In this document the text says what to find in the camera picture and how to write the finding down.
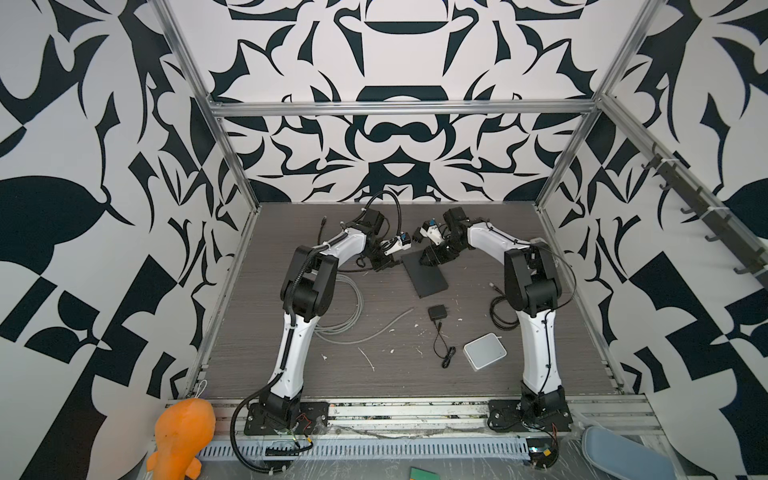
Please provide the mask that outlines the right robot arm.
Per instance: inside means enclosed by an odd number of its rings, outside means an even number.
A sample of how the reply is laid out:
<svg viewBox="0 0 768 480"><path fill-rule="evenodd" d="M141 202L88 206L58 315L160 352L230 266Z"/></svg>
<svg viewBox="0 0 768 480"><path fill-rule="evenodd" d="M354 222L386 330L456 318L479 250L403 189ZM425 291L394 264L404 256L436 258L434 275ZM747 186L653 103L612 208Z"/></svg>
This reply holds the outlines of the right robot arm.
<svg viewBox="0 0 768 480"><path fill-rule="evenodd" d="M567 407L555 348L555 318L562 284L554 253L544 241L520 240L486 219L469 218L460 207L428 220L415 232L428 241L420 263L437 266L465 250L480 250L503 265L502 292L517 315L523 340L524 370L520 410L530 419L546 418Z"/></svg>

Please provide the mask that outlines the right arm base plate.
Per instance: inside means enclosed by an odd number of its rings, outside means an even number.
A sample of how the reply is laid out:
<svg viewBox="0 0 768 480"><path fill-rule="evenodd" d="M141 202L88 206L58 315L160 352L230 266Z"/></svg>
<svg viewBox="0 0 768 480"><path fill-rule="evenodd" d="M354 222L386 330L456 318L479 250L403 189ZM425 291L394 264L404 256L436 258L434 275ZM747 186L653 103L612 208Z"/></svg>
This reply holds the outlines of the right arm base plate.
<svg viewBox="0 0 768 480"><path fill-rule="evenodd" d="M563 400L501 400L488 403L486 425L498 433L551 431L569 432L573 417Z"/></svg>

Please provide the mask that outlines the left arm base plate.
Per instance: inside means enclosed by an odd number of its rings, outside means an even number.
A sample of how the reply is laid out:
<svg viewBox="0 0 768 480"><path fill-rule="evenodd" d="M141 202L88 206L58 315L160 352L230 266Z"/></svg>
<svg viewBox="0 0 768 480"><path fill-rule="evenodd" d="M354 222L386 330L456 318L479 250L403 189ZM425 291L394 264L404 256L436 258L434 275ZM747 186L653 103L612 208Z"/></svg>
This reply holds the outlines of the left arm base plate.
<svg viewBox="0 0 768 480"><path fill-rule="evenodd" d="M311 435L328 425L328 402L289 403L276 405L253 402L248 406L243 433L246 436L265 436L290 432Z"/></svg>

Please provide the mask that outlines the black network switch box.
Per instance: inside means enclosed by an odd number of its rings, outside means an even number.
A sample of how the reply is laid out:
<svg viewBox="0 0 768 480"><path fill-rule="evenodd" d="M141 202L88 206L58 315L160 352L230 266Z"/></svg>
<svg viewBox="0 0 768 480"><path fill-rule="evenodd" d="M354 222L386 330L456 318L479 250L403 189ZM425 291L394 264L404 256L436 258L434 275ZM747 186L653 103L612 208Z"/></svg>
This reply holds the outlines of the black network switch box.
<svg viewBox="0 0 768 480"><path fill-rule="evenodd" d="M413 252L401 257L402 264L419 298L440 293L449 285L438 266L420 263L421 253Z"/></svg>

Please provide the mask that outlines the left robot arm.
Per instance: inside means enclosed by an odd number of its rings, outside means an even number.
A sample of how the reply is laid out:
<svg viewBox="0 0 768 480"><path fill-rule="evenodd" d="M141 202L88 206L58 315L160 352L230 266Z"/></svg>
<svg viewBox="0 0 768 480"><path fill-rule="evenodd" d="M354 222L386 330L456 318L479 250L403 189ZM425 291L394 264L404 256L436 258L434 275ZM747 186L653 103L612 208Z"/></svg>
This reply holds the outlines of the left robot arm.
<svg viewBox="0 0 768 480"><path fill-rule="evenodd" d="M267 384L248 401L256 407L255 418L278 429L297 423L311 340L333 301L338 268L362 256L374 269L386 269L395 263L395 254L412 246L401 222L394 235L380 238L383 223L380 211L365 207L330 239L296 248L280 290L283 325L275 366Z"/></svg>

